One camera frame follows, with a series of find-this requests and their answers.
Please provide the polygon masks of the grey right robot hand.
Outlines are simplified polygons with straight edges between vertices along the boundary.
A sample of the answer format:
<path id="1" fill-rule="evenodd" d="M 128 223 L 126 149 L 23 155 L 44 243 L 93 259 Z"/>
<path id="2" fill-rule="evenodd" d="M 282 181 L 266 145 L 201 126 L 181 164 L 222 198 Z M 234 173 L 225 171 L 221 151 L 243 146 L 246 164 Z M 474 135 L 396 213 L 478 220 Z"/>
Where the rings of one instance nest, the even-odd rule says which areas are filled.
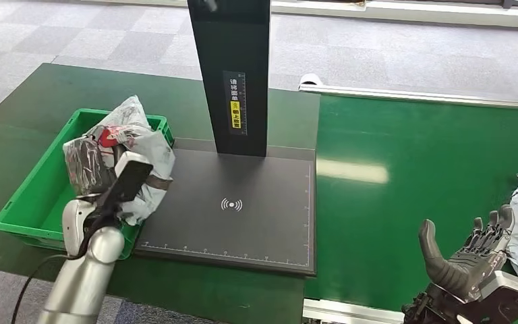
<path id="1" fill-rule="evenodd" d="M 436 242 L 435 224 L 425 219 L 418 238 L 431 282 L 461 300 L 477 300 L 481 296 L 479 285 L 507 261 L 514 226 L 515 214 L 509 204 L 491 211 L 487 224 L 476 217 L 462 247 L 444 259 Z"/>

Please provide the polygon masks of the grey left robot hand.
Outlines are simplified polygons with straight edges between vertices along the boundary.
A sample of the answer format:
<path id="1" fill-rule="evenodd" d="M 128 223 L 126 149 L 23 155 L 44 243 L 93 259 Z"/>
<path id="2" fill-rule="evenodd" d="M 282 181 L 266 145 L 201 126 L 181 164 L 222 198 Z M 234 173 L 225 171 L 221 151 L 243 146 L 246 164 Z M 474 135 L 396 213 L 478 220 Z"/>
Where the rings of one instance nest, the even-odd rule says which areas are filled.
<path id="1" fill-rule="evenodd" d="M 103 147 L 93 136 L 81 136 L 63 144 L 69 182 L 77 198 L 98 196 L 116 180 L 115 166 L 121 145 Z"/>

